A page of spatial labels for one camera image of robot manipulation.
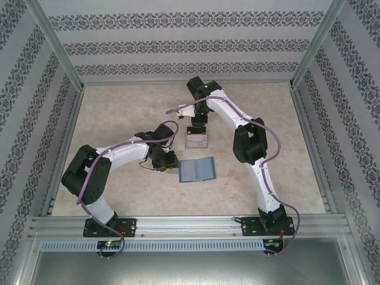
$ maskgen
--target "floor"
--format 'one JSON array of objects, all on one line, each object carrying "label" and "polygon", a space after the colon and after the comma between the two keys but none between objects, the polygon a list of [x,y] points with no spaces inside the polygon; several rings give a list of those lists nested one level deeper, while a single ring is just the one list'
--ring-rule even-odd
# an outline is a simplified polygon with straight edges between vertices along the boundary
[{"label": "floor", "polygon": [[[226,94],[245,113],[260,117],[280,137],[282,151],[269,162],[280,199],[301,213],[324,213],[306,145],[286,83],[223,84]],[[179,160],[213,156],[216,180],[179,183],[178,175],[139,167],[138,161],[113,171],[105,197],[120,216],[185,216],[257,214],[258,203],[248,170],[233,152],[233,131],[218,114],[209,115],[207,149],[185,149],[190,119],[178,120],[165,111],[189,103],[185,85],[126,85],[87,87],[66,161],[84,144],[104,147],[128,140],[137,132],[155,130],[168,119],[179,121],[173,149]],[[268,155],[276,141],[268,135]],[[85,216],[76,197],[60,186],[53,216]]]}]

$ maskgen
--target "black bracket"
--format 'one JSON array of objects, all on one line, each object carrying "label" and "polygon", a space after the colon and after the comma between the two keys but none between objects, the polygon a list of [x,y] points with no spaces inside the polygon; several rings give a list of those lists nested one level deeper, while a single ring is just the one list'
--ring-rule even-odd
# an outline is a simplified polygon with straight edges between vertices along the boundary
[{"label": "black bracket", "polygon": [[[215,81],[204,84],[199,76],[191,78],[186,86],[193,96],[194,100],[206,98],[211,94],[211,92],[215,90],[221,90],[221,86]],[[200,101],[196,103],[194,109],[195,116],[191,117],[192,126],[197,128],[205,126],[208,123],[209,112],[213,112],[213,110],[207,106],[206,101]]]},{"label": "black bracket", "polygon": [[[135,218],[118,218],[113,227],[125,238],[134,238],[137,220]],[[83,236],[85,238],[118,238],[119,236],[97,224],[92,218],[85,221]]]},{"label": "black bracket", "polygon": [[[263,125],[261,118],[252,119]],[[261,157],[267,156],[268,142],[265,130],[248,123],[235,129],[233,153],[241,163],[254,165]]]},{"label": "black bracket", "polygon": [[[143,140],[162,140],[169,138],[174,132],[163,123],[158,126],[154,132],[139,132],[135,137]],[[166,142],[147,142],[149,145],[148,157],[152,159],[153,169],[157,171],[165,171],[167,169],[175,169],[179,167],[179,161],[174,151],[165,152],[163,146]]]},{"label": "black bracket", "polygon": [[121,241],[119,240],[100,240],[96,244],[96,253],[100,256],[100,251],[102,251],[102,257],[111,257],[116,251],[120,250],[122,246]]},{"label": "black bracket", "polygon": [[235,218],[235,222],[241,224],[243,236],[293,236],[295,233],[295,226],[291,217],[286,217],[282,224],[277,227],[272,227],[269,230],[263,228],[260,217],[239,217]]},{"label": "black bracket", "polygon": [[[87,176],[86,167],[90,167],[98,156],[96,149],[89,145],[82,146],[62,176],[62,184],[75,196],[79,196]],[[82,197],[84,205],[97,201],[103,194],[111,168],[111,161],[102,157],[96,164]]]},{"label": "black bracket", "polygon": [[277,254],[284,249],[284,241],[282,238],[279,239],[263,239],[265,254]]}]

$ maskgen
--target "metal rail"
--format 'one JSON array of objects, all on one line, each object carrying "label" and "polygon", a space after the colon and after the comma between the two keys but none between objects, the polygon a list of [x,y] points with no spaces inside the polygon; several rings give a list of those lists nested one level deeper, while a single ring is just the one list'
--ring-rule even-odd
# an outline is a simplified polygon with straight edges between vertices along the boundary
[{"label": "metal rail", "polygon": [[[296,224],[297,217],[290,216]],[[240,224],[234,221],[235,217],[241,216],[133,217],[137,219],[136,233],[135,237],[128,238],[128,240],[273,238],[273,236],[242,236]],[[89,240],[90,238],[83,237],[84,222],[87,218],[35,217],[28,233],[28,239]],[[342,238],[345,236],[351,236],[345,214],[302,214],[300,229],[296,237]]]}]

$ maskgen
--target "striped wallpaper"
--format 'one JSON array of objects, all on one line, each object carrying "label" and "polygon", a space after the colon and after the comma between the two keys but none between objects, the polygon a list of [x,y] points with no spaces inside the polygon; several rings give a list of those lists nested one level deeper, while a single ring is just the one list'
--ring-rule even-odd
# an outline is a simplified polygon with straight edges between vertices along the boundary
[{"label": "striped wallpaper", "polygon": [[299,86],[335,204],[380,284],[380,1],[349,0]]},{"label": "striped wallpaper", "polygon": [[78,94],[22,0],[0,1],[0,284],[39,216]]},{"label": "striped wallpaper", "polygon": [[289,80],[331,0],[41,3],[82,80],[109,83]]}]

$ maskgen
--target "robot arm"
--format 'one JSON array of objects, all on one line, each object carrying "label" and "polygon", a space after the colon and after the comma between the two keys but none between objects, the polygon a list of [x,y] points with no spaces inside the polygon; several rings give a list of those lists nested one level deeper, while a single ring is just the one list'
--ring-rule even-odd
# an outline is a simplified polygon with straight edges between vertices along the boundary
[{"label": "robot arm", "polygon": [[[286,218],[284,206],[276,201],[269,193],[264,183],[264,177],[261,171],[261,163],[267,156],[267,137],[265,130],[243,120],[237,112],[242,114],[246,119],[253,120],[264,124],[262,119],[253,119],[244,114],[231,100],[227,97],[220,85],[215,81],[204,84],[199,77],[192,78],[186,85],[195,100],[207,96],[219,97],[220,99],[209,99],[188,106],[177,112],[180,118],[191,116],[193,126],[202,127],[208,122],[208,113],[216,112],[230,126],[234,132],[233,152],[236,158],[244,163],[249,169],[257,190],[259,213],[261,224],[266,230],[282,224]],[[265,178],[268,186],[274,195],[277,195],[272,180],[270,178],[268,166],[264,166]]]},{"label": "robot arm", "polygon": [[154,132],[140,132],[129,141],[133,142],[120,147],[92,148],[89,145],[82,146],[62,177],[62,184],[72,193],[79,197],[84,180],[87,176],[87,168],[91,167],[95,158],[106,150],[109,150],[97,162],[81,202],[86,205],[90,214],[103,224],[114,228],[118,219],[117,214],[109,206],[104,198],[103,191],[106,186],[108,175],[116,168],[133,160],[142,160],[146,157],[152,159],[153,169],[165,171],[178,168],[178,159],[174,151],[169,151],[171,141],[161,143],[149,143],[150,140],[162,140],[173,135],[173,131],[161,124]]}]

